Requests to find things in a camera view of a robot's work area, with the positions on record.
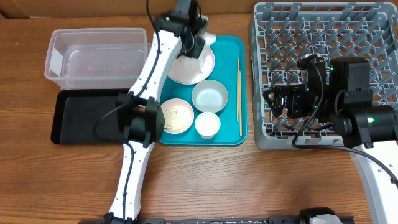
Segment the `black tray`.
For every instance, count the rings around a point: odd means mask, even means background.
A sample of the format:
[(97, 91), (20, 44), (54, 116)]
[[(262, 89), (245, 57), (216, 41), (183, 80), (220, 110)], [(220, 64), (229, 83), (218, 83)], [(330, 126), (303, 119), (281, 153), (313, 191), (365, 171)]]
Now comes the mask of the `black tray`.
[(116, 107), (127, 89), (62, 90), (57, 95), (50, 140), (54, 144), (121, 144)]

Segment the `clear plastic bin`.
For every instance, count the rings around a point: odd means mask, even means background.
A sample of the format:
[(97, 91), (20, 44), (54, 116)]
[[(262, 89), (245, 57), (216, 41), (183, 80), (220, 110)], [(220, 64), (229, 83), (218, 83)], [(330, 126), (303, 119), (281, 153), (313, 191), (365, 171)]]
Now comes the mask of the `clear plastic bin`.
[(44, 76), (63, 90), (130, 88), (149, 53), (143, 28), (58, 29)]

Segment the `white cup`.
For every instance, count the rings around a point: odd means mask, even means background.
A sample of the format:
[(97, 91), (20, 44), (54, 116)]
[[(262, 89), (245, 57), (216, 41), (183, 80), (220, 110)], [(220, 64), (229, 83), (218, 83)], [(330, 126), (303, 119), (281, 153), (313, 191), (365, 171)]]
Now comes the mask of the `white cup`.
[(195, 120), (195, 129), (203, 139), (212, 139), (220, 130), (221, 120), (212, 112), (203, 112)]

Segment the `grey bowl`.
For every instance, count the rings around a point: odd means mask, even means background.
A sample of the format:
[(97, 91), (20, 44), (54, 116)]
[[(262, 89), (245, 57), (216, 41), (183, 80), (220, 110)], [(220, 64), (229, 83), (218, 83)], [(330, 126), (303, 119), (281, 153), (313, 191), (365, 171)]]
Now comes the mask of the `grey bowl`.
[(192, 90), (192, 103), (201, 112), (217, 113), (228, 102), (226, 87), (216, 80), (203, 80)]

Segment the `wooden chopstick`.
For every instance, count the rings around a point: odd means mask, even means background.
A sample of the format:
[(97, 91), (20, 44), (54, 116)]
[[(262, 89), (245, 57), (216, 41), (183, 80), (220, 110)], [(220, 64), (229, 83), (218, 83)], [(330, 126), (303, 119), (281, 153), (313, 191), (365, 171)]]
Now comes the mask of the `wooden chopstick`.
[(239, 89), (240, 89), (240, 58), (237, 59), (237, 87), (236, 87), (236, 121), (239, 122)]
[(243, 128), (242, 128), (242, 103), (241, 103), (241, 71), (240, 71), (240, 91), (239, 91), (239, 136), (243, 135)]

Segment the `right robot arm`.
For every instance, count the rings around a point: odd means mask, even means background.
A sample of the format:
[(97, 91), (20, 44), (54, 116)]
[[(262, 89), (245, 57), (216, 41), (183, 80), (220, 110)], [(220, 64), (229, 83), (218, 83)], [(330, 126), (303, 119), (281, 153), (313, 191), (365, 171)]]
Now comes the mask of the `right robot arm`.
[(313, 144), (297, 144), (297, 139), (313, 119), (326, 122), (342, 137), (343, 145), (316, 147), (350, 152), (372, 222), (397, 223), (397, 111), (389, 105), (373, 105), (368, 60), (340, 57), (326, 66), (323, 57), (308, 54), (297, 60), (297, 67), (306, 73), (305, 83), (262, 93), (274, 115), (286, 108), (290, 118), (308, 118), (292, 146), (313, 149)]

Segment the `small white plate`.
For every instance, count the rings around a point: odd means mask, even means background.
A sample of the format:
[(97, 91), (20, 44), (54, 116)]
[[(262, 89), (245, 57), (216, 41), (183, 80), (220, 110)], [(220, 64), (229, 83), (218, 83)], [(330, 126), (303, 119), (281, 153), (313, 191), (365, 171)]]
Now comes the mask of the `small white plate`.
[(188, 130), (194, 120), (191, 105), (180, 98), (172, 98), (161, 104), (165, 118), (164, 131), (170, 134), (181, 134)]

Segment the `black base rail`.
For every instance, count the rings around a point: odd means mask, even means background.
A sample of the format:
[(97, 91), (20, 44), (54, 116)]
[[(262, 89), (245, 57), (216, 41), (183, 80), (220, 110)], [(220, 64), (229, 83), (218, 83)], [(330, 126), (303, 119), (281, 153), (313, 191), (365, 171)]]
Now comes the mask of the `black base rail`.
[(352, 216), (337, 216), (329, 207), (315, 207), (301, 209), (298, 215), (271, 215), (267, 218), (232, 218), (207, 220), (164, 220), (163, 218), (140, 219), (132, 221), (128, 218), (125, 223), (137, 224), (299, 224), (299, 223), (343, 223), (355, 224)]

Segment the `white napkin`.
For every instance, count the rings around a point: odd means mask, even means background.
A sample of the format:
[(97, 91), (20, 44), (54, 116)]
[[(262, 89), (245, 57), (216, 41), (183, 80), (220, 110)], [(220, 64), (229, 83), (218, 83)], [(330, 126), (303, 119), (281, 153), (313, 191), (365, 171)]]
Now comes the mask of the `white napkin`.
[[(178, 54), (177, 58), (179, 58), (179, 57), (190, 58), (190, 57), (186, 56), (186, 49), (187, 49), (188, 41), (191, 40), (192, 36), (189, 39), (183, 41), (182, 49), (181, 49), (180, 53)], [(198, 59), (195, 59), (195, 58), (191, 58), (191, 59), (197, 60), (200, 63), (202, 63), (202, 62), (204, 62), (207, 53), (210, 51), (210, 46), (216, 42), (216, 35), (208, 33), (208, 32), (204, 32), (204, 33), (198, 34), (194, 37), (198, 37), (198, 36), (202, 37), (205, 40), (205, 46), (204, 46)]]

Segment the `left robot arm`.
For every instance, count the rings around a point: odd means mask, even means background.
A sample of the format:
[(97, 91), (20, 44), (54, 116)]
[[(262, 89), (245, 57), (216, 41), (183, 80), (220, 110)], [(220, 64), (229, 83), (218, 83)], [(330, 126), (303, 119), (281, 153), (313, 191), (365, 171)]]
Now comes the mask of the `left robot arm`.
[(147, 163), (164, 131), (160, 96), (169, 69), (181, 56), (202, 63), (208, 18), (196, 0), (178, 0), (174, 9), (150, 22), (154, 36), (147, 60), (128, 93), (118, 95), (113, 110), (123, 134), (123, 163), (116, 196), (100, 223), (138, 223)]

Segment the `grey dish rack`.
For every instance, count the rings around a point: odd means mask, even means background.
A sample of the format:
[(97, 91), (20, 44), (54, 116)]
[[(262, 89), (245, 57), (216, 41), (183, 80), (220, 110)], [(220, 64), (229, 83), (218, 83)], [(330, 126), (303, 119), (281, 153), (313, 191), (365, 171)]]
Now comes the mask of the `grey dish rack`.
[(290, 149), (302, 118), (276, 115), (263, 91), (299, 85), (298, 58), (364, 57), (375, 105), (397, 107), (397, 6), (391, 2), (259, 2), (249, 27), (254, 140), (260, 149)]

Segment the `large white plate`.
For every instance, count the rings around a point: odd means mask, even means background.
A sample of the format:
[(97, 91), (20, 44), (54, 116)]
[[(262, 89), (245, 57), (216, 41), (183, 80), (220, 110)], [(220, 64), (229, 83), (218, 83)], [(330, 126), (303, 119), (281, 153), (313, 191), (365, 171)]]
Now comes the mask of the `large white plate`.
[(168, 77), (177, 83), (192, 85), (207, 79), (214, 67), (215, 55), (209, 46), (205, 46), (199, 59), (186, 56), (175, 59)]

